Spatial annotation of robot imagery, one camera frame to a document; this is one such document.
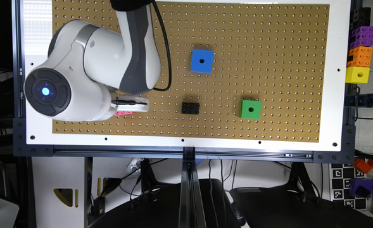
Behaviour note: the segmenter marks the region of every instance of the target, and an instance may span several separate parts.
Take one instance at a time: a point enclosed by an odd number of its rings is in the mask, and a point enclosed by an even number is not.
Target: blue cube
[[[212,73],[214,51],[193,49],[191,71],[196,73]]]

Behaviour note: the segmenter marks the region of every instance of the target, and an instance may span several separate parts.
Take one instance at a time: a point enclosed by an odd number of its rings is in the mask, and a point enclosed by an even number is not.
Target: stacked cubes
[[[359,46],[373,46],[373,26],[361,26],[350,33],[350,49]]]
[[[358,8],[350,17],[350,53],[346,69],[346,83],[366,84],[373,48],[373,26],[370,26],[370,8]]]
[[[373,47],[360,46],[350,50],[352,61],[347,63],[347,67],[369,67],[372,57]]]
[[[370,25],[370,7],[358,8],[351,12],[350,30],[357,29],[361,26]]]

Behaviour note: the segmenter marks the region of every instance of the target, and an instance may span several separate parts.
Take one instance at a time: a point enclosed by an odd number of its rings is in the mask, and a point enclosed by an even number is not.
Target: pink object
[[[134,111],[116,111],[115,116],[133,114]]]

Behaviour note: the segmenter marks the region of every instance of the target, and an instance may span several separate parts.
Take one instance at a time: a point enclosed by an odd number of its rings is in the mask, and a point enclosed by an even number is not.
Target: white frame
[[[320,136],[319,142],[284,142],[270,140],[245,140],[245,139],[209,139],[195,137],[161,137],[161,136],[115,136],[115,135],[89,135],[89,134],[53,134],[52,120],[38,114],[26,101],[27,115],[27,144],[55,144],[55,145],[96,145],[96,146],[194,146],[204,148],[230,148],[230,149],[263,149],[276,152],[279,150],[302,151],[340,151],[341,130],[343,124],[343,108],[345,95],[346,54],[348,47],[348,29],[350,20],[350,0],[280,0],[278,2],[249,1],[242,3],[237,0],[205,0],[177,2],[192,3],[241,3],[241,4],[329,4],[329,24],[326,46],[326,61],[324,70],[324,86],[322,95]],[[52,21],[52,0],[28,1],[23,0],[24,30],[28,31],[30,17],[26,7],[33,4],[46,4],[49,9],[37,16]],[[25,44],[31,44],[27,36]],[[52,28],[47,28],[50,34],[44,37],[43,42],[50,41]],[[25,54],[25,73],[29,73],[35,65],[31,62],[42,63],[46,60],[44,54]]]

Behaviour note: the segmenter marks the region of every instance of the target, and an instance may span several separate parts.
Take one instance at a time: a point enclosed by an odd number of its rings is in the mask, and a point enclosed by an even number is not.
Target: black stand
[[[184,148],[180,185],[179,228],[206,228],[194,148]]]

